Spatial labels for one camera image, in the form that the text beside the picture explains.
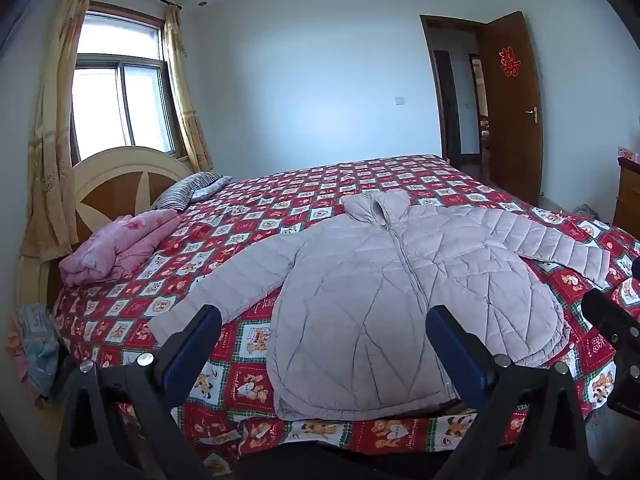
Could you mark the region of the red double happiness decoration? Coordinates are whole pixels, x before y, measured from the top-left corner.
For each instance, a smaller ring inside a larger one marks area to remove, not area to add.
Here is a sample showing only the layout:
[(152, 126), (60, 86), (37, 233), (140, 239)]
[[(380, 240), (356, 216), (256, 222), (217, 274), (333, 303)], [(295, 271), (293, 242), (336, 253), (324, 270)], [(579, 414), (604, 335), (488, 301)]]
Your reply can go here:
[(517, 77), (522, 66), (522, 62), (516, 57), (511, 46), (504, 47), (499, 51), (500, 68), (506, 77)]

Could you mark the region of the yellow right curtain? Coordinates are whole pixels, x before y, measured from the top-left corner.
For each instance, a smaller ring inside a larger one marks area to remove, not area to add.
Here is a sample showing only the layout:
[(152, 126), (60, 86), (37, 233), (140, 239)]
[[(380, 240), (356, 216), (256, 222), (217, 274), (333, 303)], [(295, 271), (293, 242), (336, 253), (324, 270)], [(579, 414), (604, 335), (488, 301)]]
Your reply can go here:
[(175, 4), (166, 6), (163, 24), (163, 48), (167, 64), (172, 100), (178, 117), (180, 136), (186, 157), (194, 171), (214, 168), (206, 146), (204, 132), (191, 98), (186, 78), (186, 50), (180, 26), (180, 10)]

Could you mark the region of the red patterned bed quilt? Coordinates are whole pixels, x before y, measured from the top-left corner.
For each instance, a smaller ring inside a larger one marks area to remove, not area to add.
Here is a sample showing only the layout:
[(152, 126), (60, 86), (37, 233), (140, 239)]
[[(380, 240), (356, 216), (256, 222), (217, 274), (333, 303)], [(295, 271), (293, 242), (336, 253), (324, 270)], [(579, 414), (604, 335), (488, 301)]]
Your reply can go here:
[[(100, 367), (133, 361), (156, 347), (155, 315), (174, 306), (221, 263), (273, 234), (294, 233), (343, 212), (344, 197), (403, 188), (413, 203), (472, 205), (526, 214), (578, 242), (611, 254), (605, 286), (631, 313), (639, 285), (631, 263), (639, 243), (627, 232), (534, 207), (484, 185), (433, 155), (414, 155), (273, 174), (233, 183), (186, 208), (175, 232), (119, 280), (66, 288), (55, 322), (70, 355)], [(316, 441), (366, 455), (452, 450), (471, 426), (471, 414), (391, 418), (373, 422), (284, 422), (277, 418), (266, 374), (266, 343), (276, 300), (260, 300), (224, 326), (188, 402), (175, 410), (198, 455), (214, 474), (228, 474), (244, 456), (278, 445)]]

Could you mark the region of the yellow curtain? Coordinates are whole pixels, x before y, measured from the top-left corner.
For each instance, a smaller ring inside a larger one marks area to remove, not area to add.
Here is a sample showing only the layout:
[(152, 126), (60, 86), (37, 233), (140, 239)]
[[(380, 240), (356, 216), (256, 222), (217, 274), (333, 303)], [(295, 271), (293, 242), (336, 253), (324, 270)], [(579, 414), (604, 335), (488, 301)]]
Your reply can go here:
[(90, 0), (61, 0), (53, 15), (28, 144), (28, 222), (21, 253), (42, 262), (78, 243), (70, 154), (72, 87)]
[(180, 136), (186, 157), (194, 171), (214, 168), (206, 146), (204, 132), (191, 98), (186, 78), (186, 50), (180, 26), (180, 10), (175, 4), (166, 6), (163, 24), (163, 48), (167, 64), (172, 100), (178, 117)]

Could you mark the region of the striped grey pillow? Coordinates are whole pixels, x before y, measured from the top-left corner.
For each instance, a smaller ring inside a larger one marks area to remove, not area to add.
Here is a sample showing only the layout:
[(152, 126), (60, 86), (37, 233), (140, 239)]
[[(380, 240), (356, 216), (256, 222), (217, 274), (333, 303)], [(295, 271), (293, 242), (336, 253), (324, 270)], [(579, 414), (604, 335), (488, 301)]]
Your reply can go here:
[(201, 171), (191, 174), (171, 185), (152, 203), (152, 209), (173, 209), (181, 212), (192, 203), (202, 202), (218, 193), (230, 183), (232, 177), (216, 174), (215, 171)]

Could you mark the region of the cream and brown headboard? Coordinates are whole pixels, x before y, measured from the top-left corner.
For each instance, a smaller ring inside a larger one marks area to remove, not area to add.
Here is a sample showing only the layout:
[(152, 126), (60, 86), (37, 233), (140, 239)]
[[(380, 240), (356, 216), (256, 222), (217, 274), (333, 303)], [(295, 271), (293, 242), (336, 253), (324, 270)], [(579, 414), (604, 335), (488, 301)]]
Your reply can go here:
[[(171, 185), (193, 174), (189, 164), (152, 148), (110, 148), (74, 167), (78, 240), (120, 216), (151, 208)], [(51, 307), (63, 288), (58, 260), (23, 256), (16, 272), (16, 302)]]

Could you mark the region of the dark brown door frame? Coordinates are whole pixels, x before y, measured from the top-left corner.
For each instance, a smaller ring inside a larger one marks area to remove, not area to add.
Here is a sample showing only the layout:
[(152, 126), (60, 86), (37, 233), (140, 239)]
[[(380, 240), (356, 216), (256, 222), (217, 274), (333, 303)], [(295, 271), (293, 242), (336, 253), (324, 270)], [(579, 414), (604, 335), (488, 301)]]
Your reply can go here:
[(480, 25), (426, 15), (421, 23), (433, 69), (442, 158), (478, 178), (488, 131)]

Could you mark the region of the yellow left curtain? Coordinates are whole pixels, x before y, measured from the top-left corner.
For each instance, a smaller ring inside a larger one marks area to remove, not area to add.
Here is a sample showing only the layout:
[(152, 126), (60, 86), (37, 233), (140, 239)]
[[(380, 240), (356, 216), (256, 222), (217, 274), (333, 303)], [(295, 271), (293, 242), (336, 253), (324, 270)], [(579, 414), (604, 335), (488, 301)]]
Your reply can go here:
[(28, 144), (28, 222), (21, 253), (42, 262), (78, 243), (70, 154), (72, 87), (90, 0), (61, 0), (53, 15)]

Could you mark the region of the light pink puffer jacket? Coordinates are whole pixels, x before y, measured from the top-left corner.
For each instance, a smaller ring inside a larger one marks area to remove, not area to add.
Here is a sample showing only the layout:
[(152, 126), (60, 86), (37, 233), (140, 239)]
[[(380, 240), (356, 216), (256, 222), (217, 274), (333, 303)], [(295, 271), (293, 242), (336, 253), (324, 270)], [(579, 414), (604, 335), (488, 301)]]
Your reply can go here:
[(245, 247), (154, 316), (158, 342), (210, 304), (232, 321), (276, 296), (266, 342), (285, 420), (363, 420), (432, 410), (456, 395), (427, 339), (445, 306), (493, 354), (539, 366), (570, 333), (530, 268), (551, 262), (603, 285), (610, 253), (522, 214), (416, 205), (393, 190), (347, 196), (344, 212)]

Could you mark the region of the clothes pile on floor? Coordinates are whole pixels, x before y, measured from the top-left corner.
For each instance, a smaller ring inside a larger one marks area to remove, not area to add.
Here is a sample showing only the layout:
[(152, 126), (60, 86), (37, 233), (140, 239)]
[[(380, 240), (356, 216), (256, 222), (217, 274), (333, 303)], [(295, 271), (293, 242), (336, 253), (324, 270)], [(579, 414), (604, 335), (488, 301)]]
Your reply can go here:
[(587, 219), (587, 220), (598, 220), (599, 219), (599, 215), (598, 215), (597, 211), (592, 209), (588, 204), (581, 204), (578, 207), (576, 207), (572, 211), (572, 215), (577, 217), (577, 218)]

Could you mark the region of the folded pink blanket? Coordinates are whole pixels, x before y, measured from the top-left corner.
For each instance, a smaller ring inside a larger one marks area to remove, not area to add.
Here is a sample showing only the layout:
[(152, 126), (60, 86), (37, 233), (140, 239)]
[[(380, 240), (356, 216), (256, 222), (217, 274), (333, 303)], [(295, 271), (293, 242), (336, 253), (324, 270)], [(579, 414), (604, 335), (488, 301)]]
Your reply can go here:
[(130, 275), (153, 255), (180, 221), (178, 212), (172, 209), (118, 217), (61, 260), (58, 268), (63, 284), (75, 287)]

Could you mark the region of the brown wooden cabinet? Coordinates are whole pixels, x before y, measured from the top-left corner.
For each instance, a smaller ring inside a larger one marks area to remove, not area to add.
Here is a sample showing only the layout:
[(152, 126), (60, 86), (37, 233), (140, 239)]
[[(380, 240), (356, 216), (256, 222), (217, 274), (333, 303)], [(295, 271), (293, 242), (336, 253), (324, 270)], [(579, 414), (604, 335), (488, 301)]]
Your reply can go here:
[(620, 166), (620, 186), (616, 197), (613, 224), (635, 238), (640, 237), (640, 172), (638, 162), (617, 159)]

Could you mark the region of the brown wooden door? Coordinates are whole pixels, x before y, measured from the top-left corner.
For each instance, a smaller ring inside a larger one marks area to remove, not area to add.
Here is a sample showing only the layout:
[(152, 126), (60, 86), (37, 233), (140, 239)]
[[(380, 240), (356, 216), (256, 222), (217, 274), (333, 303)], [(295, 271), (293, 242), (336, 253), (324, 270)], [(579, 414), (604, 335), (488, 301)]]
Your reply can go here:
[[(522, 62), (517, 77), (506, 77), (499, 51), (511, 46)], [(535, 52), (524, 14), (516, 11), (480, 29), (489, 113), (490, 178), (506, 192), (536, 206), (540, 199), (544, 133)], [(525, 114), (538, 107), (538, 124)]]

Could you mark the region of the window with grey frame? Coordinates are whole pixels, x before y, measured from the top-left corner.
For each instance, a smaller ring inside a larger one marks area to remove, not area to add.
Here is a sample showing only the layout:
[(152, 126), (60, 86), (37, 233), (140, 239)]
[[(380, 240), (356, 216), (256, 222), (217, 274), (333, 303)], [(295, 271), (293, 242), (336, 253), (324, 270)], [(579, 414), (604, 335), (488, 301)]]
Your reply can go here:
[(93, 2), (81, 26), (72, 88), (72, 161), (110, 148), (186, 154), (160, 18)]

